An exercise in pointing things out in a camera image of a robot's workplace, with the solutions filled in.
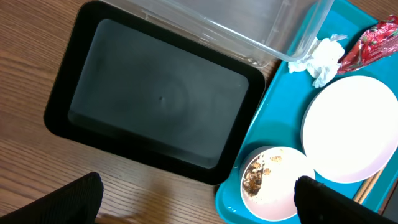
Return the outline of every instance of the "wooden table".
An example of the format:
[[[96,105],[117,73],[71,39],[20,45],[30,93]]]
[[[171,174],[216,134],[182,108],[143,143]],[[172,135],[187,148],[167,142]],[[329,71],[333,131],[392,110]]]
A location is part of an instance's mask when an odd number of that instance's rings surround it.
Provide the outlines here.
[[[377,19],[398,14],[397,0],[351,1]],[[0,216],[95,171],[105,186],[102,223],[222,222],[213,186],[46,130],[44,108],[84,2],[0,0]]]

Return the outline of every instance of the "white napkin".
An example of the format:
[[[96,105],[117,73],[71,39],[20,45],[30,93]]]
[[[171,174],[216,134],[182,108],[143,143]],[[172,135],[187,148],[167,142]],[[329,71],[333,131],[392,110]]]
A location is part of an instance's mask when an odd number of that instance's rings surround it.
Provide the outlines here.
[[[289,62],[289,72],[307,70],[315,78],[315,88],[324,87],[337,74],[340,68],[338,60],[344,55],[344,48],[337,41],[347,38],[346,35],[333,34],[330,39],[322,41],[315,38],[308,54],[296,62]]]

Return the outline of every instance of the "chopsticks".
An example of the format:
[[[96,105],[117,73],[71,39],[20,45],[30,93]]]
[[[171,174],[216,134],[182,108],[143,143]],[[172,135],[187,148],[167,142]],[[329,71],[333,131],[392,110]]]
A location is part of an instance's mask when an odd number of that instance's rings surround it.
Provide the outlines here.
[[[362,204],[366,197],[368,196],[368,194],[370,193],[370,191],[372,190],[372,188],[374,187],[374,184],[376,184],[377,180],[379,179],[381,173],[383,172],[385,167],[383,167],[379,172],[377,172],[376,174],[374,174],[373,176],[369,177],[368,179],[366,179],[361,188],[359,189],[359,191],[356,193],[355,197],[354,197],[354,201],[358,202],[360,204]]]

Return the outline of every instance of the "red wrapper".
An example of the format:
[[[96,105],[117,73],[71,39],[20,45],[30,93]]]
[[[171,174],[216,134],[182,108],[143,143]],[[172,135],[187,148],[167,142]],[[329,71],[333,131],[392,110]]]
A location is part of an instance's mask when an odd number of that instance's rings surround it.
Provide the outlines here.
[[[357,71],[398,51],[398,17],[389,16],[368,29],[341,60],[337,74]]]

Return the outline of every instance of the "clear plastic container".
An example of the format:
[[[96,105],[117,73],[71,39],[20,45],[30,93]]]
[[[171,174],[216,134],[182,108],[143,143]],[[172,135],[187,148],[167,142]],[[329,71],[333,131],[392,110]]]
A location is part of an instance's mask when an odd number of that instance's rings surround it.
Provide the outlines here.
[[[334,0],[103,0],[255,67],[309,50]]]

